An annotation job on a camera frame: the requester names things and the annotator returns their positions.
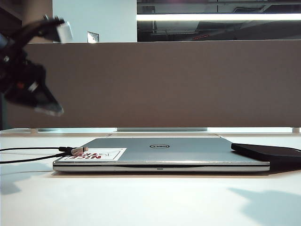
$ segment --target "silver laptop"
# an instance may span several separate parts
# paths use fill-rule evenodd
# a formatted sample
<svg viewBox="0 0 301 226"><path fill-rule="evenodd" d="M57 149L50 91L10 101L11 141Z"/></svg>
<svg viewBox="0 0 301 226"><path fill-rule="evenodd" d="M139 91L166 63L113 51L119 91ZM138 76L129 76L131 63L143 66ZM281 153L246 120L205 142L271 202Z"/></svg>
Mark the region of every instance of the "silver laptop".
<svg viewBox="0 0 301 226"><path fill-rule="evenodd" d="M53 162L57 171L73 172L257 172L268 161L235 154L223 138L98 138L79 156Z"/></svg>

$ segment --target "fluorescent light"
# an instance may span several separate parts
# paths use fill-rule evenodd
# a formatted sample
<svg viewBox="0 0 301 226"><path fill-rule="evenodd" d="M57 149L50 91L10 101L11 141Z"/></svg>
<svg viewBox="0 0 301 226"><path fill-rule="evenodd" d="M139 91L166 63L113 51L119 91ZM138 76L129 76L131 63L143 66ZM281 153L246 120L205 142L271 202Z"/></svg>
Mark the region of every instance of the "fluorescent light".
<svg viewBox="0 0 301 226"><path fill-rule="evenodd" d="M233 21L301 20L301 14L150 14L137 15L137 21Z"/></svg>

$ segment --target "red and white sticker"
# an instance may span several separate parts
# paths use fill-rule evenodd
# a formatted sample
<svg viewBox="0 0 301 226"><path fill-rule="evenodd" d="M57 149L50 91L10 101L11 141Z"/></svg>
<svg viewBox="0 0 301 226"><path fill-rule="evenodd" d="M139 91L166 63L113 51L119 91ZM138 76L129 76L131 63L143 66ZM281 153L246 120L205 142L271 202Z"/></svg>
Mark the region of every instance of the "red and white sticker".
<svg viewBox="0 0 301 226"><path fill-rule="evenodd" d="M59 161L117 161L126 148L89 148L81 155L66 156Z"/></svg>

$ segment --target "table surface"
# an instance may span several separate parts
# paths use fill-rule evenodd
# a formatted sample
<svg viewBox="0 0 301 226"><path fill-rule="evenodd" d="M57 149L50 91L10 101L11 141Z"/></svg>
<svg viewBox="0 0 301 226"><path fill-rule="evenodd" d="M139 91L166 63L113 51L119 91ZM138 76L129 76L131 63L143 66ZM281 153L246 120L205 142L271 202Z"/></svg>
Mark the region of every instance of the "table surface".
<svg viewBox="0 0 301 226"><path fill-rule="evenodd" d="M1 148L81 146L100 137L219 137L231 142L301 149L293 133L51 133L5 130ZM18 150L1 160L56 150ZM59 173L54 159L1 165L2 226L211 225L296 226L301 170L269 175Z"/></svg>

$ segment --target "charging cable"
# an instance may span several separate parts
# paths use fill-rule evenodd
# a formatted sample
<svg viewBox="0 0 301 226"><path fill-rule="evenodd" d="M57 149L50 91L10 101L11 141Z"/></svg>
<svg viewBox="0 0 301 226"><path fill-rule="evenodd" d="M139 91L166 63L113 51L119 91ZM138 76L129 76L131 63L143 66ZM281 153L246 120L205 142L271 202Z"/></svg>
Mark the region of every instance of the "charging cable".
<svg viewBox="0 0 301 226"><path fill-rule="evenodd" d="M25 162L25 161L36 161L36 160L50 159L50 158L70 156L70 155L81 155L88 150L87 147L13 147L13 148L0 149L0 152L8 151L8 150L30 150L30 149L58 149L60 152L63 152L63 153L58 153L58 154L49 155L49 156L40 157L40 158L34 158L34 159L0 161L0 164Z"/></svg>

